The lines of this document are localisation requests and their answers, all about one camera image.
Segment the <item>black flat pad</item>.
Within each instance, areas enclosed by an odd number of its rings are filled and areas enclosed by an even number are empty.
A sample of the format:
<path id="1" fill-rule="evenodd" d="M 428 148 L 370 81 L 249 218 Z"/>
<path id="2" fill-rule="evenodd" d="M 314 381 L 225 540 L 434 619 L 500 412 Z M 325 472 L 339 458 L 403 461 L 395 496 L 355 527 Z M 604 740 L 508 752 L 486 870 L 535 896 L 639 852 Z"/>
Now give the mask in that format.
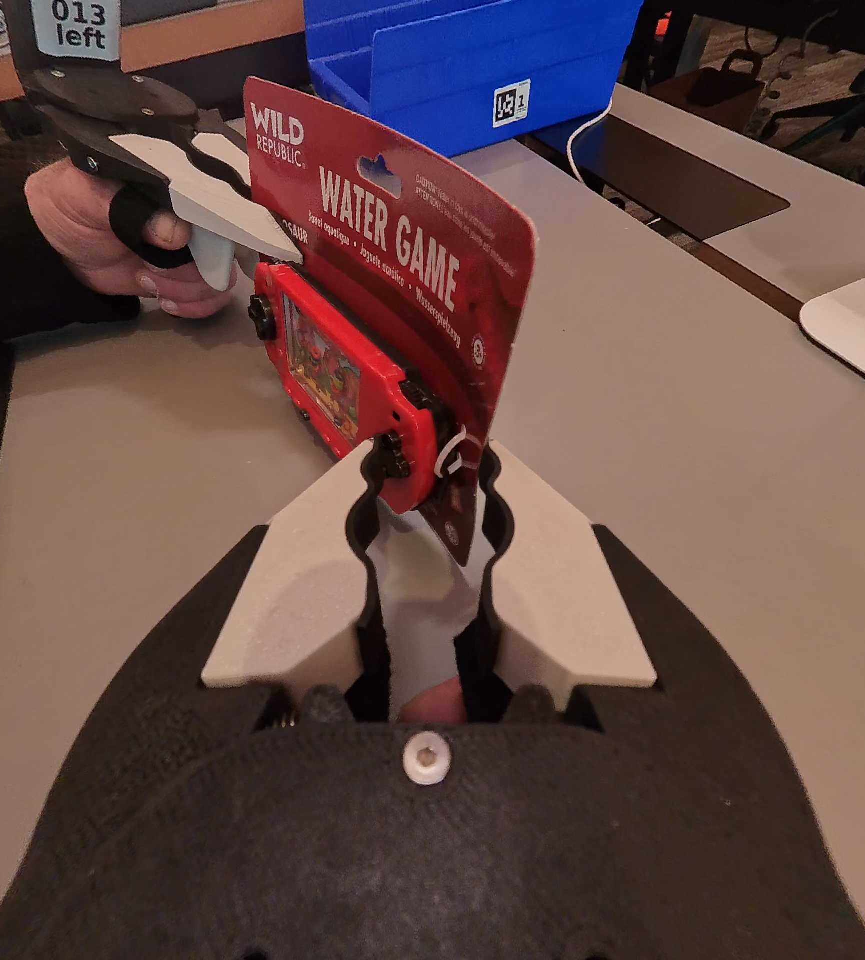
<path id="1" fill-rule="evenodd" d="M 609 186 L 698 241 L 790 207 L 786 198 L 613 115 L 576 138 L 572 157 L 594 191 Z"/>

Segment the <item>blue plastic bin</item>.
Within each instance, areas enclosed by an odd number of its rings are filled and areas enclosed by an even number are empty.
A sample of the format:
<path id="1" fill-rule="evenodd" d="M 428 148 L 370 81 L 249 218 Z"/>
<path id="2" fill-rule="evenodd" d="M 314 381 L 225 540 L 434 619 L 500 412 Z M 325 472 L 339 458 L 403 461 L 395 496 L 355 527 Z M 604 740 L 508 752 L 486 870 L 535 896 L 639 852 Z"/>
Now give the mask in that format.
<path id="1" fill-rule="evenodd" d="M 445 157 L 607 110 L 642 3 L 306 1 L 325 100 Z"/>

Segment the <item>brown paper bag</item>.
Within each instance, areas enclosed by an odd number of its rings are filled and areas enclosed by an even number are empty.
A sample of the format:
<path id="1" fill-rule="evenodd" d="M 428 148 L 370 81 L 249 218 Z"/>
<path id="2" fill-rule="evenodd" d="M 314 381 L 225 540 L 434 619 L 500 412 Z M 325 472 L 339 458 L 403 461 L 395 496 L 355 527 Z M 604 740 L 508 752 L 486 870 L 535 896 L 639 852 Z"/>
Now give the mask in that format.
<path id="1" fill-rule="evenodd" d="M 735 50 L 719 69 L 703 67 L 655 83 L 648 96 L 680 111 L 741 134 L 760 102 L 765 83 L 759 79 L 764 56 Z"/>

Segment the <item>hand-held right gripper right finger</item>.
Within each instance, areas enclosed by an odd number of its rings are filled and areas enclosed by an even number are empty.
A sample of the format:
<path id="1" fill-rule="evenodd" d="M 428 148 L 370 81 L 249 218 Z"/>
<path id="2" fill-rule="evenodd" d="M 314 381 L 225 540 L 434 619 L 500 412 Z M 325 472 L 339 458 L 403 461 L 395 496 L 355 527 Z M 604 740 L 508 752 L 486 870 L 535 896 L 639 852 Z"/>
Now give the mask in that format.
<path id="1" fill-rule="evenodd" d="M 483 452 L 479 486 L 495 553 L 476 617 L 454 642 L 468 721 L 500 721 L 522 687 L 545 689 L 560 713 L 577 687 L 653 687 L 590 520 L 497 441 Z"/>

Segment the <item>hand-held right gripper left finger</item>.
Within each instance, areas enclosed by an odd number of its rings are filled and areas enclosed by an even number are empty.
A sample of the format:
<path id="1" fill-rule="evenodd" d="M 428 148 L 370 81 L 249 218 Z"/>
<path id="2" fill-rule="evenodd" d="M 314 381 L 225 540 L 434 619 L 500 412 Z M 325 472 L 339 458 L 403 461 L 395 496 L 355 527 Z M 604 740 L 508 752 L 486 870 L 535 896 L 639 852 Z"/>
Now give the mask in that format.
<path id="1" fill-rule="evenodd" d="M 206 687 L 272 683 L 299 704 L 331 685 L 357 719 L 388 722 L 391 654 L 367 556 L 388 452 L 379 438 L 362 442 L 271 519 L 201 673 Z"/>

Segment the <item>red handheld toy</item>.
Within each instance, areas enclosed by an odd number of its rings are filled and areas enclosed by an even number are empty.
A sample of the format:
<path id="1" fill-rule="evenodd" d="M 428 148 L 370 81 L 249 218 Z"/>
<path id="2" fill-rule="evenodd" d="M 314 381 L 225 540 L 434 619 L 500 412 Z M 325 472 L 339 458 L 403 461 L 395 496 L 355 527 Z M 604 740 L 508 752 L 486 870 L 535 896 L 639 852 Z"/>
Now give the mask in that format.
<path id="1" fill-rule="evenodd" d="M 249 309 L 283 389 L 337 457 L 384 440 L 381 497 L 465 566 L 535 228 L 361 114 L 260 78 L 244 113 L 253 200 L 303 257 L 261 263 Z"/>

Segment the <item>person's left hand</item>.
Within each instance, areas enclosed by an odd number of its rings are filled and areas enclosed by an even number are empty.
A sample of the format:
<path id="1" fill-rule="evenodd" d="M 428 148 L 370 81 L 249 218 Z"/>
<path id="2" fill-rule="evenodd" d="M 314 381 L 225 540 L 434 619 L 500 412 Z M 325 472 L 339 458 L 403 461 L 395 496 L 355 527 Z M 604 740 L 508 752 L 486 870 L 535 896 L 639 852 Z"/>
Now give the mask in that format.
<path id="1" fill-rule="evenodd" d="M 208 318 L 229 305 L 236 268 L 216 290 L 194 263 L 161 270 L 117 238 L 109 210 L 120 189 L 118 182 L 85 174 L 63 159 L 31 174 L 24 194 L 44 239 L 91 291 L 155 299 L 164 312 L 184 319 Z"/>

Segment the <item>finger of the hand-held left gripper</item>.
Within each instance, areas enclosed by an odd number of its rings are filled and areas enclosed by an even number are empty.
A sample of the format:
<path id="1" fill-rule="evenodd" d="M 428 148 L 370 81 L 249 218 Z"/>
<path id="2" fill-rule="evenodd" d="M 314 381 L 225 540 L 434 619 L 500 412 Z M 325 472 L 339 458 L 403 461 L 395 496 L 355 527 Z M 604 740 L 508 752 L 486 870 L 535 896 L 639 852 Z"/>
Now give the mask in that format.
<path id="1" fill-rule="evenodd" d="M 252 201 L 247 139 L 239 133 L 196 133 L 190 140 L 190 163 L 202 174 Z"/>
<path id="2" fill-rule="evenodd" d="M 166 176 L 174 212 L 191 225 L 193 260 L 213 289 L 228 288 L 237 247 L 303 263 L 302 252 L 269 210 L 199 171 L 179 147 L 133 133 L 113 136 L 112 141 Z"/>

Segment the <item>wooden side table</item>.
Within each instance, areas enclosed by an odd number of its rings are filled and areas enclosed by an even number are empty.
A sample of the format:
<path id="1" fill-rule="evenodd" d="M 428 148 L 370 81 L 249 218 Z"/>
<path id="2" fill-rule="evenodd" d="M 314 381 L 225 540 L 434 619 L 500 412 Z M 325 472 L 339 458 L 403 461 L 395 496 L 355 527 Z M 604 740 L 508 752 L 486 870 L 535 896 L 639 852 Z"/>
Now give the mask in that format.
<path id="1" fill-rule="evenodd" d="M 217 6 L 122 29 L 121 66 L 127 72 L 164 66 L 298 34 L 302 1 L 221 2 Z M 0 102 L 23 89 L 7 48 L 0 49 Z"/>

